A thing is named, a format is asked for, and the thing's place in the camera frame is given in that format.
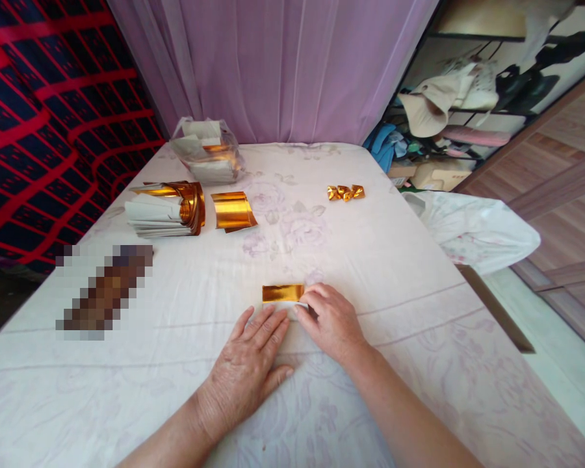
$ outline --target blue cloth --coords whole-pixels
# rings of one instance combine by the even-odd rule
[[[364,148],[370,151],[370,154],[377,161],[377,164],[385,173],[390,171],[392,160],[394,156],[403,157],[407,153],[407,144],[404,141],[403,135],[397,130],[396,126],[391,123],[383,123],[377,137],[372,143],[372,148],[369,148],[372,140],[372,133],[364,141]]]

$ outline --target left hand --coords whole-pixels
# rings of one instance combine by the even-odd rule
[[[271,370],[290,324],[286,310],[273,310],[275,305],[265,307],[249,325],[254,308],[240,316],[210,375],[193,396],[200,425],[214,443],[254,414],[293,373],[288,365]]]

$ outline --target table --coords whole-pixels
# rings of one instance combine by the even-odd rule
[[[367,339],[487,466],[585,466],[585,439],[366,150],[241,148],[247,176],[206,187],[199,237],[156,239],[153,267],[102,341],[55,321],[119,244],[124,192],[0,333],[0,466],[110,466],[201,384],[261,286],[325,281]],[[131,185],[189,175],[168,146]],[[366,198],[328,201],[328,185]],[[259,225],[215,229],[210,194],[243,190]],[[393,466],[342,369],[291,323],[278,362],[296,371],[213,452],[209,466]]]

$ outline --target wooden cabinet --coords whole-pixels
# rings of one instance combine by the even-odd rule
[[[502,200],[539,232],[512,268],[585,340],[585,80],[457,191]]]

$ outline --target plastic bag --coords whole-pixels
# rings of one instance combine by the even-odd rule
[[[184,136],[176,138],[182,129]],[[203,185],[226,185],[245,175],[239,143],[224,120],[182,117],[169,141],[178,159]]]
[[[499,200],[446,192],[403,197],[450,260],[480,275],[513,265],[540,245],[540,234]]]

